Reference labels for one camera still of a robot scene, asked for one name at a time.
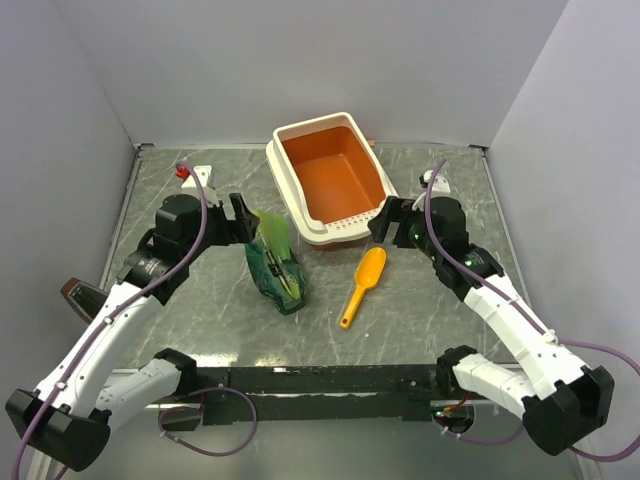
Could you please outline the yellow plastic litter scoop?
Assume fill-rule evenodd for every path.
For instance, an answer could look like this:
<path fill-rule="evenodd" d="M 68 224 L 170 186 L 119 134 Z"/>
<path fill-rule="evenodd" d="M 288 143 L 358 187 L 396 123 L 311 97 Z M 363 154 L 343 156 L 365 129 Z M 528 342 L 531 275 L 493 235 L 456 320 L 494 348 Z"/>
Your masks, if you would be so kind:
<path fill-rule="evenodd" d="M 354 275 L 355 290 L 340 321 L 341 328 L 351 327 L 366 292 L 378 284 L 386 260 L 387 253 L 381 247 L 373 247 L 365 253 Z"/>

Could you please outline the green cat litter bag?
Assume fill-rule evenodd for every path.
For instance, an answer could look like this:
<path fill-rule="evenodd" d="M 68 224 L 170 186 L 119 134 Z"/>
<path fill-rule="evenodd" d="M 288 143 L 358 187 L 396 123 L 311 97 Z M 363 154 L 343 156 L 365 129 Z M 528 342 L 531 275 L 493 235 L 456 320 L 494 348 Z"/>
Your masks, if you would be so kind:
<path fill-rule="evenodd" d="M 289 243 L 288 224 L 279 214 L 255 210 L 259 219 L 255 238 L 245 244 L 248 269 L 259 293 L 281 315 L 305 306 L 307 280 Z"/>

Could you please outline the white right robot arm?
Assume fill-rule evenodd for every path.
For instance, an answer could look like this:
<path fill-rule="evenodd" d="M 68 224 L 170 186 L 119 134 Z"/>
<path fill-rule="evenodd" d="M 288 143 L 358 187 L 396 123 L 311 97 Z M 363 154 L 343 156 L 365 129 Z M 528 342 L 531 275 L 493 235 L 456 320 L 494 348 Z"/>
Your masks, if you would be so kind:
<path fill-rule="evenodd" d="M 498 336 L 521 367 L 520 373 L 463 345 L 438 359 L 441 394 L 465 391 L 493 401 L 522 420 L 531 440 L 556 456 L 606 424 L 614 379 L 591 368 L 562 345 L 523 299 L 499 262 L 469 239 L 458 200 L 436 197 L 424 213 L 410 199 L 388 197 L 368 223 L 382 242 L 391 223 L 399 248 L 415 248 L 432 261 L 438 280 Z"/>

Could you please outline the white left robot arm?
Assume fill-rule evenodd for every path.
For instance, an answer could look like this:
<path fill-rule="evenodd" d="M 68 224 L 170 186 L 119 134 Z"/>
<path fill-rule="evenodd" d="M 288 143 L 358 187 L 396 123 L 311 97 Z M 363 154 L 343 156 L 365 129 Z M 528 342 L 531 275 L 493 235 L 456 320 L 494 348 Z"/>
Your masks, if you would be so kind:
<path fill-rule="evenodd" d="M 99 313 L 59 365 L 34 389 L 15 390 L 5 404 L 21 443 L 74 470 L 90 466 L 111 433 L 148 404 L 170 397 L 189 400 L 198 386 L 197 363 L 171 348 L 134 375 L 106 384 L 129 342 L 189 277 L 190 265 L 208 248 L 249 244 L 258 217 L 239 193 L 206 204 L 189 194 L 167 197 L 155 225 L 127 256 Z"/>

